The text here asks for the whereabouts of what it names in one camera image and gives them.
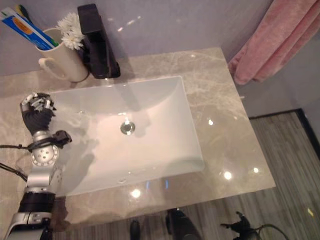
wall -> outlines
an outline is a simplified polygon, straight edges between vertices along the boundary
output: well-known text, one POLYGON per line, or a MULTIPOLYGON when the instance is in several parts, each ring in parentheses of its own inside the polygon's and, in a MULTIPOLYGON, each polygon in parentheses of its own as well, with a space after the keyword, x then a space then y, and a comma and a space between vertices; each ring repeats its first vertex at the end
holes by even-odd
POLYGON ((302 109, 320 142, 320 98, 304 106, 302 109))
MULTIPOLYGON (((96 3, 118 58, 221 46, 229 60, 255 31, 271 2, 2 0, 0 9, 23 4, 33 23, 46 29, 76 12, 77 6, 96 3)), ((31 43, 0 23, 0 76, 38 70, 40 57, 31 43)))
POLYGON ((276 75, 237 85, 249 117, 302 108, 320 97, 320 31, 276 75))

wooden floor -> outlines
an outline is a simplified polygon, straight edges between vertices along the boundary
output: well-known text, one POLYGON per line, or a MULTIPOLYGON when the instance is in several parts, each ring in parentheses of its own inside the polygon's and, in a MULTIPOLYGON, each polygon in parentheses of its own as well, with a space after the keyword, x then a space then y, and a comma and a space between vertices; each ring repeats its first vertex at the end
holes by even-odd
MULTIPOLYGON (((320 240, 320 160, 295 113, 251 120, 277 187, 182 207, 205 240, 232 240, 236 235, 220 223, 246 215, 253 227, 271 223, 290 240, 320 240)), ((141 216, 142 240, 170 240, 165 212, 141 216)), ((132 219, 54 234, 55 240, 130 239, 132 219)), ((263 230, 263 240, 284 239, 263 230)))

rectangular sink basin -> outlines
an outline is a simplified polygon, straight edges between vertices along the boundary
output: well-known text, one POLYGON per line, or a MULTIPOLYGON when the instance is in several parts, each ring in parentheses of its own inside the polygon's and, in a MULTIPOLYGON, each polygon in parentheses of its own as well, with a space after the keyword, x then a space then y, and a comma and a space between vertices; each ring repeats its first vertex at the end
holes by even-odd
POLYGON ((60 151, 59 196, 201 171, 204 162, 180 76, 51 93, 60 151))

flower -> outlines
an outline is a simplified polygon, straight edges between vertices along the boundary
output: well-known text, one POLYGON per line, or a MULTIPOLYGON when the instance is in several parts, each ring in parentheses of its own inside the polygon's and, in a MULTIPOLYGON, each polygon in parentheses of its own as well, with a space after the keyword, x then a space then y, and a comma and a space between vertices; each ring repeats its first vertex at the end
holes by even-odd
POLYGON ((80 50, 80 48, 84 46, 81 43, 82 39, 80 37, 73 35, 73 34, 65 34, 65 35, 63 35, 63 37, 61 39, 62 39, 64 45, 70 49, 80 50))
POLYGON ((61 31, 61 39, 66 47, 79 50, 84 46, 81 41, 85 36, 81 32, 79 16, 76 13, 69 12, 65 18, 57 22, 56 27, 61 31))

marble countertop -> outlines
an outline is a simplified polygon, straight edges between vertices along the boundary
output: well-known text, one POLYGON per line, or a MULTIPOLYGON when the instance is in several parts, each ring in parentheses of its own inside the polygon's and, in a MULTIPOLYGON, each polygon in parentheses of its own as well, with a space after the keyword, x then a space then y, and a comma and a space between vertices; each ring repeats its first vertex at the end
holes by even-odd
MULTIPOLYGON (((118 63, 121 77, 115 80, 89 77, 75 84, 50 78, 43 71, 0 77, 1 144, 31 142, 19 110, 20 101, 31 92, 180 75, 205 168, 202 172, 150 180, 148 185, 141 182, 57 199, 52 221, 56 230, 106 223, 275 187, 220 48, 123 58, 118 63), (132 196, 134 190, 140 191, 139 197, 132 196)), ((31 168, 27 151, 5 149, 0 151, 0 160, 27 173, 31 168)), ((24 186, 20 178, 1 170, 1 236, 18 210, 24 186)))

